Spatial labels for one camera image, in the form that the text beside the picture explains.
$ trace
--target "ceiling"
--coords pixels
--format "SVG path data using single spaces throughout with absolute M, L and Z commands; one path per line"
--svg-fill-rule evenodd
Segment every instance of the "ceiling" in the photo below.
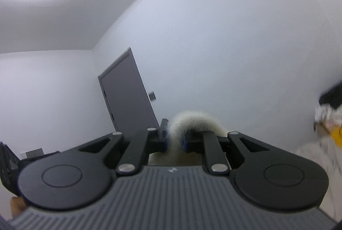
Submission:
M 0 0 L 0 53 L 92 49 L 135 0 Z

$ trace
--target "brown object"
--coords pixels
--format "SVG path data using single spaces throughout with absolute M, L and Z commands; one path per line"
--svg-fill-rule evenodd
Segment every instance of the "brown object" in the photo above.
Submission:
M 16 218 L 27 209 L 27 206 L 21 197 L 12 197 L 10 200 L 10 206 L 13 218 Z

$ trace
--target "white logo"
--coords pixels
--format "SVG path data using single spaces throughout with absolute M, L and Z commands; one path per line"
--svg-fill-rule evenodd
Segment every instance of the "white logo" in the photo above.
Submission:
M 169 169 L 169 172 L 171 172 L 171 173 L 175 173 L 177 171 L 178 171 L 178 169 L 175 167 Z

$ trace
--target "white wall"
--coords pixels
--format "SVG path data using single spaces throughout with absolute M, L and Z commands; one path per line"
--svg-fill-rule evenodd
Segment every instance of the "white wall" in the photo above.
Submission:
M 0 54 L 0 141 L 19 156 L 64 151 L 114 130 L 91 51 Z M 10 217 L 0 188 L 0 214 Z
M 314 139 L 314 107 L 341 80 L 318 0 L 138 0 L 94 48 L 101 73 L 131 47 L 158 120 L 201 109 L 293 149 Z

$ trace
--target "door frame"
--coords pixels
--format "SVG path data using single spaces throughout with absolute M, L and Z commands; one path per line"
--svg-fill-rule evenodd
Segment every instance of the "door frame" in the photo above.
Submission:
M 134 62 L 134 70 L 135 70 L 135 74 L 136 74 L 136 78 L 139 82 L 139 86 L 140 86 L 140 90 L 146 94 L 145 97 L 145 103 L 147 104 L 148 106 L 148 109 L 149 109 L 149 112 L 151 114 L 151 117 L 152 117 L 152 120 L 154 122 L 154 127 L 156 129 L 159 129 L 159 124 L 158 124 L 158 121 L 157 121 L 157 118 L 156 118 L 156 115 L 153 111 L 153 108 L 152 108 L 152 105 L 151 105 L 151 102 L 148 98 L 148 95 L 146 93 L 146 89 L 144 87 L 144 84 L 143 84 L 143 81 L 141 79 L 141 76 L 140 76 L 140 73 L 139 73 L 139 70 L 138 70 L 138 66 L 136 65 L 136 60 L 134 59 L 134 56 L 133 56 L 133 52 L 132 52 L 132 49 L 131 47 L 129 47 L 122 55 L 120 55 L 105 71 L 103 71 L 99 76 L 98 76 L 98 79 L 99 79 L 99 83 L 100 83 L 100 87 L 101 87 L 101 91 L 102 91 L 102 95 L 103 95 L 103 98 L 105 99 L 105 102 L 106 102 L 106 106 L 107 106 L 107 109 L 108 109 L 108 112 L 109 112 L 109 115 L 112 119 L 112 122 L 113 122 L 113 125 L 114 125 L 114 128 L 115 130 L 118 130 L 116 124 L 115 124 L 115 119 L 114 119 L 114 116 L 112 114 L 112 111 L 109 107 L 109 104 L 108 104 L 108 101 L 107 101 L 107 96 L 106 96 L 106 92 L 104 91 L 104 88 L 103 88 L 103 85 L 102 85 L 102 79 L 105 77 L 105 75 L 107 75 L 110 71 L 112 71 L 118 64 L 120 64 L 123 60 L 125 60 L 126 58 L 128 57 L 131 57 L 133 62 Z

